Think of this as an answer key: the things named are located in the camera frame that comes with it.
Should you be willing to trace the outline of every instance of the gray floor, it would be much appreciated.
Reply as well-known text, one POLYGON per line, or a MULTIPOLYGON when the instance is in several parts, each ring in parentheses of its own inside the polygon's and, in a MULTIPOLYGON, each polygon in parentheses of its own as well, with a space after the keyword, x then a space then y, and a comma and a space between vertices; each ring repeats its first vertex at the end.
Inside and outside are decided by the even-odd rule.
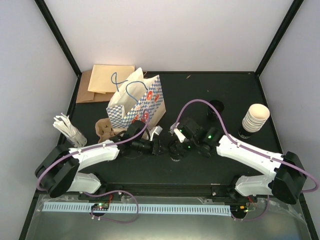
MULTIPOLYGON (((140 198, 140 203, 201 204, 196 198, 140 198)), ((293 208, 271 201, 268 213, 257 221, 240 222, 226 216, 141 214, 130 224, 92 220, 88 213, 41 212, 33 216, 27 240, 308 240, 311 239, 299 205, 293 208)), ((247 218, 259 215, 264 201, 247 218)), ((112 214, 128 220, 131 214, 112 214)))

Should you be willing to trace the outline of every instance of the blue cord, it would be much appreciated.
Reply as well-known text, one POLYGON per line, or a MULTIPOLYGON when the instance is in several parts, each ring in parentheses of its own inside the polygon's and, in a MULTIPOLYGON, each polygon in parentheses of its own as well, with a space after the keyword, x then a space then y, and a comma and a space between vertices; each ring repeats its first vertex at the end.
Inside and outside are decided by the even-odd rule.
POLYGON ((119 92, 118 85, 119 85, 119 84, 123 84, 123 83, 125 83, 125 82, 128 82, 128 80, 125 80, 125 81, 122 81, 122 82, 117 82, 117 72, 114 72, 114 73, 111 75, 111 82, 112 82, 113 84, 115 84, 116 90, 119 92))
POLYGON ((132 82, 128 83, 128 84, 125 86, 125 91, 126 91, 126 93, 127 93, 131 98, 133 98, 134 100, 136 100, 136 103, 138 103, 139 101, 138 101, 134 96, 132 96, 132 95, 128 92, 128 86, 129 86, 130 84, 133 84, 133 83, 142 83, 142 84, 144 85, 144 87, 145 87, 146 90, 148 90, 148 88, 147 88, 147 86, 145 85, 145 83, 144 83, 143 81, 132 81, 132 82))

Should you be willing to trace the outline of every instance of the kraft paper envelope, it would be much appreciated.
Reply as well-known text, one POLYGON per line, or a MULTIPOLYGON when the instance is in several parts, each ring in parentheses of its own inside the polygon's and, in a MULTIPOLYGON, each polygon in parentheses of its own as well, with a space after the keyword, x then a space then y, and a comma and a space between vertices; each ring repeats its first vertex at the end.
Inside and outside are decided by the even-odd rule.
POLYGON ((121 83, 135 71, 135 66, 132 65, 93 65, 89 92, 94 93, 115 93, 121 83))
POLYGON ((95 103, 95 102, 109 102, 113 92, 105 94, 88 91, 92 70, 84 71, 81 76, 78 94, 76 96, 76 103, 95 103))

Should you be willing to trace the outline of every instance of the stack of paper cups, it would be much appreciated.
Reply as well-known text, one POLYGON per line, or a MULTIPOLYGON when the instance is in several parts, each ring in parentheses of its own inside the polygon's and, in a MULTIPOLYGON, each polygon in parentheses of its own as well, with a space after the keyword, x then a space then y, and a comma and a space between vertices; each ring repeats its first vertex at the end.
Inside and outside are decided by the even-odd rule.
POLYGON ((262 104, 252 104, 242 120, 239 135, 248 139, 252 134, 259 131, 270 117, 269 109, 262 104))

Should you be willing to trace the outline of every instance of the checkered pattern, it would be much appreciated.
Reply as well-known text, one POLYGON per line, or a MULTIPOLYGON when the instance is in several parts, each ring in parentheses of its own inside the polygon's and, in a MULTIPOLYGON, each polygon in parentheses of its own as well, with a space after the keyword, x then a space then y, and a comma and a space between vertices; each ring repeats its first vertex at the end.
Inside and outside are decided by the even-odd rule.
POLYGON ((155 112, 164 101, 160 77, 155 76, 154 78, 154 83, 125 116, 125 109, 123 105, 116 105, 106 109, 113 128, 127 128, 137 115, 138 120, 142 121, 144 110, 148 111, 149 118, 152 119, 155 112), (152 97, 150 100, 147 100, 147 95, 150 91, 152 91, 152 97))

